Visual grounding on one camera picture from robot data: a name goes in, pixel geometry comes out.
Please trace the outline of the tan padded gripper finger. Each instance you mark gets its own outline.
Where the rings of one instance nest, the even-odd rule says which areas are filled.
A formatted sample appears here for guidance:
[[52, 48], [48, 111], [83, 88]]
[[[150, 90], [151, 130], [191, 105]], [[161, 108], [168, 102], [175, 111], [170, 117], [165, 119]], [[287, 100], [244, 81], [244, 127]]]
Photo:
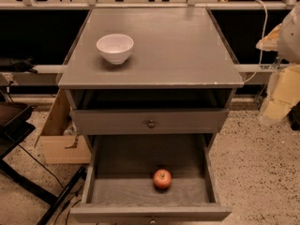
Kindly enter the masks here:
[[263, 37], [256, 44], [256, 48], [266, 52], [276, 52], [278, 50], [278, 37], [282, 24], [278, 24], [267, 36]]
[[263, 125], [279, 123], [300, 102], [300, 65], [276, 70], [267, 85], [267, 97], [259, 113]]

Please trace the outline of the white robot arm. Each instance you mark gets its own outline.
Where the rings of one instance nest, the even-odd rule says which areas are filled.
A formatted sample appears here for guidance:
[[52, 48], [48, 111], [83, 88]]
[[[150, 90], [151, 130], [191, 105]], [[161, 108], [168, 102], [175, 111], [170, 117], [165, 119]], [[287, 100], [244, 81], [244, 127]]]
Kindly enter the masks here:
[[289, 63], [270, 76], [267, 98], [260, 111], [260, 122], [274, 125], [300, 102], [300, 5], [297, 4], [282, 23], [260, 39], [256, 48], [277, 52], [280, 58]]

